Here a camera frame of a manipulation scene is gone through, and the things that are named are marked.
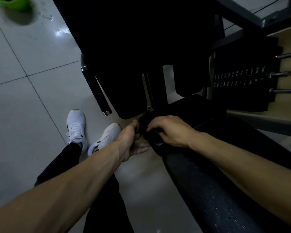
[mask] forearm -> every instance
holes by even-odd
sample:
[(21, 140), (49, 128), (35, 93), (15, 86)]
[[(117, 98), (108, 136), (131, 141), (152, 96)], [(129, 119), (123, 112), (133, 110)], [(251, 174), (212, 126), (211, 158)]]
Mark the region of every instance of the forearm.
[(212, 161), (257, 203), (291, 225), (291, 170), (196, 132), (189, 147)]
[(67, 172), (0, 208), (0, 232), (67, 232), (120, 164), (111, 143)]

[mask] sneaker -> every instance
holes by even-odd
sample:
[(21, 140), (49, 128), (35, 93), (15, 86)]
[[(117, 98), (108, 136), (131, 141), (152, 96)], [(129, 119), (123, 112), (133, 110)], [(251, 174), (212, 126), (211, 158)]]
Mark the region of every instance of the sneaker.
[(82, 143), (82, 153), (87, 149), (87, 140), (84, 134), (85, 115), (81, 110), (71, 110), (67, 117), (68, 144)]
[(100, 139), (89, 147), (87, 151), (88, 156), (91, 156), (91, 154), (96, 150), (101, 150), (110, 142), (115, 141), (120, 135), (121, 131), (122, 131), (122, 127), (118, 125), (117, 123), (112, 123), (111, 125), (109, 125), (105, 129)]

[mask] green container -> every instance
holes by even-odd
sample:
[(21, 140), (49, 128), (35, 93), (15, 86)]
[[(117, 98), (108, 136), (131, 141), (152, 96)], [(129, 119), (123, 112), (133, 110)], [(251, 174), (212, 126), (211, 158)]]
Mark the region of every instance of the green container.
[(10, 9), (16, 10), (18, 12), (29, 12), (31, 11), (31, 5), (29, 0), (0, 0), (0, 4), (3, 4)]

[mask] pants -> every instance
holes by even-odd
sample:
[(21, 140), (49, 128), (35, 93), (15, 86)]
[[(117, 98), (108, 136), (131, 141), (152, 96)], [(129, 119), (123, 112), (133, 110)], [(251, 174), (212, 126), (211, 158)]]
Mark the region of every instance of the pants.
[[(79, 163), (80, 155), (81, 148), (78, 144), (67, 145), (38, 176), (35, 186), (76, 166)], [(114, 174), (91, 205), (83, 232), (98, 232), (99, 229), (104, 229), (104, 232), (134, 232), (119, 192), (119, 183)]]

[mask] left arm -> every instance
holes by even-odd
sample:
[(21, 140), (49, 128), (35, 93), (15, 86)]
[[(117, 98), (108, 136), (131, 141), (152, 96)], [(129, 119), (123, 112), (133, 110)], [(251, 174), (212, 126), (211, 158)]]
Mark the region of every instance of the left arm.
[(133, 121), (116, 141), (84, 162), (0, 208), (0, 232), (68, 232), (122, 161), (148, 150), (148, 145), (134, 143), (137, 129)]

